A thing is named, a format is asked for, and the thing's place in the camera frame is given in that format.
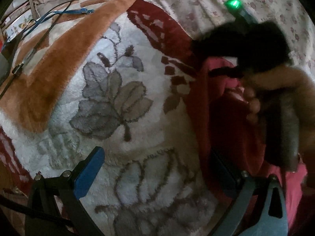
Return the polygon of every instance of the black metal bracket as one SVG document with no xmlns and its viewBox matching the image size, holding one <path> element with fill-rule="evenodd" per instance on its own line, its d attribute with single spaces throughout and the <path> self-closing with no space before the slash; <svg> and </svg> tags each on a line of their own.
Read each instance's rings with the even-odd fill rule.
<svg viewBox="0 0 315 236">
<path fill-rule="evenodd" d="M 55 196 L 59 196 L 70 220 L 47 221 L 26 216 L 26 236 L 74 236 L 66 226 L 74 227 L 79 235 L 104 236 L 86 212 L 80 198 L 90 189 L 105 159 L 103 148 L 95 147 L 75 169 L 59 177 L 44 178 L 36 175 L 29 195 L 28 207 L 61 218 Z"/>
<path fill-rule="evenodd" d="M 235 235 L 253 195 L 257 195 L 257 200 L 250 226 L 239 236 L 288 235 L 285 199 L 276 175 L 251 177 L 248 172 L 236 169 L 214 149 L 211 150 L 210 166 L 223 192 L 234 200 L 208 236 Z"/>
</svg>

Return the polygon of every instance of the red fabric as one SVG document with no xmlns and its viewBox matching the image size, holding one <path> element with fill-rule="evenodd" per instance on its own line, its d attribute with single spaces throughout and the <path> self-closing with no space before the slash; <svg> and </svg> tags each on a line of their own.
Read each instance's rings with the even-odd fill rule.
<svg viewBox="0 0 315 236">
<path fill-rule="evenodd" d="M 297 210 L 296 219 L 290 231 L 291 236 L 310 235 L 315 222 L 315 193 L 303 195 Z"/>
<path fill-rule="evenodd" d="M 2 161 L 11 173 L 15 186 L 28 195 L 33 179 L 16 157 L 12 140 L 4 133 L 2 127 L 0 127 L 0 161 Z"/>
<path fill-rule="evenodd" d="M 229 204 L 231 199 L 223 194 L 208 165 L 211 146 L 220 150 L 237 168 L 246 170 L 253 176 L 268 177 L 272 173 L 280 181 L 281 176 L 280 168 L 264 161 L 265 146 L 260 140 L 258 129 L 246 120 L 246 102 L 228 91 L 240 86 L 239 81 L 226 76 L 208 77 L 209 70 L 222 66 L 233 67 L 222 58 L 208 58 L 205 61 L 196 81 L 191 84 L 186 105 L 196 132 L 200 166 L 206 184 L 219 201 Z M 302 197 L 300 184 L 306 174 L 306 167 L 302 163 L 296 173 L 286 174 L 289 228 L 294 222 Z"/>
</svg>

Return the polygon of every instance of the gray leaf design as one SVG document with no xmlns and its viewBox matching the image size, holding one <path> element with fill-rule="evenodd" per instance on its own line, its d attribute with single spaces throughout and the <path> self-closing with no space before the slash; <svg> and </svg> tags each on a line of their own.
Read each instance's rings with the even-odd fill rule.
<svg viewBox="0 0 315 236">
<path fill-rule="evenodd" d="M 158 151 L 143 162 L 132 161 L 120 170 L 115 183 L 120 207 L 100 205 L 94 210 L 117 214 L 116 236 L 191 235 L 208 224 L 216 201 L 205 186 L 195 187 L 197 179 L 188 176 L 190 172 L 195 174 L 174 149 Z M 193 193 L 178 198 L 189 185 Z"/>
<path fill-rule="evenodd" d="M 144 160 L 144 178 L 140 186 L 140 199 L 143 203 L 156 197 L 161 186 L 165 184 L 171 165 L 171 157 L 167 152 Z"/>
<path fill-rule="evenodd" d="M 137 56 L 132 57 L 132 66 L 137 69 L 138 72 L 143 72 L 143 64 L 140 58 Z"/>
<path fill-rule="evenodd" d="M 167 114 L 169 111 L 176 109 L 181 101 L 181 96 L 178 93 L 175 93 L 169 96 L 164 104 L 163 104 L 163 111 Z"/>
<path fill-rule="evenodd" d="M 140 81 L 132 81 L 121 88 L 115 100 L 115 109 L 121 114 L 127 111 L 146 93 L 146 87 Z"/>
<path fill-rule="evenodd" d="M 109 63 L 109 60 L 103 53 L 97 53 L 97 57 L 102 61 L 105 67 L 111 67 L 111 64 Z"/>
<path fill-rule="evenodd" d="M 149 111 L 153 101 L 148 98 L 141 98 L 134 105 L 123 112 L 123 118 L 126 122 L 138 121 Z"/>
<path fill-rule="evenodd" d="M 79 144 L 80 138 L 73 132 L 67 132 L 43 139 L 38 143 L 37 149 L 41 155 L 49 157 L 49 164 L 53 169 L 72 169 L 82 160 L 78 152 Z"/>
<path fill-rule="evenodd" d="M 114 30 L 116 33 L 119 33 L 120 31 L 120 26 L 116 22 L 112 23 L 109 28 Z"/>
<path fill-rule="evenodd" d="M 79 111 L 70 121 L 72 128 L 98 139 L 109 138 L 121 125 L 119 115 L 109 102 L 82 100 Z"/>
<path fill-rule="evenodd" d="M 93 62 L 83 68 L 86 86 L 83 90 L 77 114 L 71 119 L 72 128 L 97 139 L 107 139 L 123 125 L 124 140 L 131 140 L 129 122 L 136 122 L 150 109 L 153 101 L 145 98 L 146 87 L 142 82 L 122 85 L 122 78 L 116 70 L 109 75 L 102 65 Z"/>
<path fill-rule="evenodd" d="M 115 70 L 108 76 L 107 82 L 106 97 L 113 103 L 122 84 L 121 75 Z"/>
<path fill-rule="evenodd" d="M 107 89 L 107 72 L 105 67 L 94 62 L 88 62 L 83 67 L 86 86 L 82 91 L 85 98 L 96 101 L 105 101 Z"/>
</svg>

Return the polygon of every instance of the cable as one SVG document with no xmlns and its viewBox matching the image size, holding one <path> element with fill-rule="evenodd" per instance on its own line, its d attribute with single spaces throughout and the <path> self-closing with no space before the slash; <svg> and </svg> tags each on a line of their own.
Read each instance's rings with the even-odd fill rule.
<svg viewBox="0 0 315 236">
<path fill-rule="evenodd" d="M 65 4 L 65 3 L 69 3 L 68 6 L 67 6 L 67 8 L 64 9 L 64 11 L 66 11 L 66 10 L 70 7 L 70 5 L 72 4 L 73 1 L 75 1 L 75 0 L 71 0 L 70 2 L 64 2 L 64 3 L 62 3 L 62 4 L 59 4 L 59 5 L 57 5 L 57 6 L 53 7 L 53 8 L 51 8 L 48 12 L 46 12 L 38 21 L 35 20 L 36 23 L 35 23 L 33 26 L 30 26 L 30 27 L 28 28 L 28 29 L 30 29 L 30 31 L 29 31 L 27 34 L 25 34 L 25 35 L 23 36 L 22 40 L 23 40 L 26 36 L 28 36 L 35 28 L 37 28 L 37 27 L 39 26 L 39 24 L 42 23 L 42 22 L 44 21 L 44 19 L 52 12 L 53 9 L 57 8 L 58 6 L 61 6 L 61 5 Z"/>
<path fill-rule="evenodd" d="M 25 214 L 31 218 L 39 218 L 39 219 L 43 219 L 43 220 L 47 220 L 47 221 L 51 221 L 51 222 L 55 222 L 61 225 L 66 225 L 66 226 L 70 226 L 70 227 L 74 227 L 73 223 L 65 218 L 59 218 L 56 216 L 52 216 L 49 214 L 46 214 L 44 212 L 40 212 L 28 207 L 25 207 L 21 204 L 18 204 L 14 201 L 11 201 L 7 198 L 5 198 L 4 196 L 0 195 L 0 205 L 4 206 L 8 209 L 14 210 L 16 212 Z"/>
<path fill-rule="evenodd" d="M 72 1 L 70 1 L 70 3 L 68 4 L 68 6 L 64 9 L 64 11 L 66 11 L 70 5 L 72 4 Z M 51 31 L 51 29 L 57 24 L 59 18 L 62 16 L 62 14 L 59 14 L 58 17 L 56 18 L 56 20 L 51 24 L 50 28 L 48 28 L 48 30 L 45 32 L 45 34 L 41 37 L 41 39 L 37 42 L 37 44 L 34 46 L 33 50 L 31 51 L 31 53 L 27 56 L 26 60 L 27 62 L 25 63 L 21 63 L 20 65 L 17 65 L 13 70 L 13 76 L 11 77 L 11 79 L 9 80 L 9 82 L 7 83 L 7 85 L 4 87 L 3 91 L 0 94 L 0 99 L 4 96 L 5 92 L 7 91 L 7 89 L 10 87 L 10 85 L 12 84 L 12 82 L 14 81 L 14 79 L 18 76 L 21 75 L 23 67 L 25 64 L 28 64 L 28 62 L 32 59 L 32 57 L 35 55 L 37 48 L 40 46 L 40 44 L 42 43 L 42 41 L 47 37 L 47 35 L 49 34 L 49 32 Z"/>
<path fill-rule="evenodd" d="M 61 6 L 61 5 L 65 4 L 65 3 L 68 3 L 68 2 L 69 2 L 69 1 L 63 2 L 63 3 L 61 3 L 61 4 L 56 5 L 55 7 L 51 8 L 46 14 L 49 14 L 53 9 L 57 8 L 58 6 Z M 30 28 L 32 28 L 32 27 L 34 26 L 34 25 L 32 25 L 32 26 L 29 26 L 29 28 L 28 28 L 29 23 L 27 24 L 27 26 L 26 26 L 19 34 L 24 34 L 28 29 L 30 29 Z M 4 42 L 4 44 L 3 44 L 2 48 L 1 48 L 1 51 L 4 49 L 4 47 L 6 46 L 7 43 L 8 43 L 8 39 L 5 40 L 5 42 Z"/>
</svg>

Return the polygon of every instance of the black cable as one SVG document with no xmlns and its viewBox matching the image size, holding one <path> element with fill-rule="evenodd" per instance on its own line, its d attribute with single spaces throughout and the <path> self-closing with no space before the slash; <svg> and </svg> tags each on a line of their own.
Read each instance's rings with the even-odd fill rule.
<svg viewBox="0 0 315 236">
<path fill-rule="evenodd" d="M 68 6 L 64 9 L 64 11 L 66 11 L 70 5 L 72 4 L 73 0 L 69 2 Z M 51 24 L 50 28 L 48 28 L 48 30 L 45 32 L 45 34 L 41 37 L 41 39 L 37 42 L 37 44 L 34 46 L 31 54 L 28 55 L 28 58 L 32 57 L 36 52 L 37 52 L 37 48 L 40 46 L 40 44 L 42 43 L 42 41 L 47 37 L 47 35 L 49 34 L 49 32 L 51 31 L 51 29 L 57 24 L 58 20 L 60 19 L 60 17 L 63 14 L 59 14 L 58 17 L 56 18 L 56 20 Z M 7 85 L 4 87 L 3 91 L 0 94 L 0 99 L 4 96 L 5 92 L 7 91 L 7 89 L 10 87 L 10 85 L 12 84 L 12 82 L 14 81 L 14 79 L 18 76 L 21 75 L 22 70 L 23 70 L 23 66 L 24 64 L 21 63 L 20 65 L 17 65 L 13 70 L 13 76 L 11 77 L 11 79 L 9 80 L 9 82 L 7 83 Z"/>
<path fill-rule="evenodd" d="M 0 195 L 0 205 L 4 206 L 8 209 L 14 210 L 16 212 L 25 214 L 31 218 L 39 218 L 39 219 L 43 219 L 43 220 L 47 220 L 47 221 L 51 221 L 51 222 L 55 222 L 61 225 L 66 225 L 66 226 L 70 226 L 70 227 L 74 227 L 73 223 L 65 218 L 59 218 L 56 216 L 52 216 L 49 214 L 46 214 L 44 212 L 40 212 L 28 207 L 25 207 L 21 204 L 18 204 L 14 201 L 11 201 L 7 198 L 5 198 L 4 196 Z"/>
<path fill-rule="evenodd" d="M 68 3 L 68 2 L 69 2 L 69 6 L 70 6 L 73 1 L 75 1 L 75 0 L 63 2 L 63 3 L 59 4 L 59 5 L 56 5 L 55 7 L 51 8 L 48 12 L 46 12 L 42 17 L 46 17 L 46 16 L 49 15 L 55 8 L 57 8 L 58 6 L 61 6 L 61 5 L 65 4 L 65 3 Z M 34 26 L 30 26 L 29 28 L 27 28 L 27 27 L 24 28 L 24 29 L 23 29 L 23 32 L 26 32 L 27 30 L 31 29 L 31 28 L 34 27 Z M 29 33 L 27 33 L 26 35 L 24 35 L 23 38 L 22 38 L 22 40 L 23 40 L 26 36 L 28 36 L 31 32 L 32 32 L 32 31 L 30 31 Z"/>
</svg>

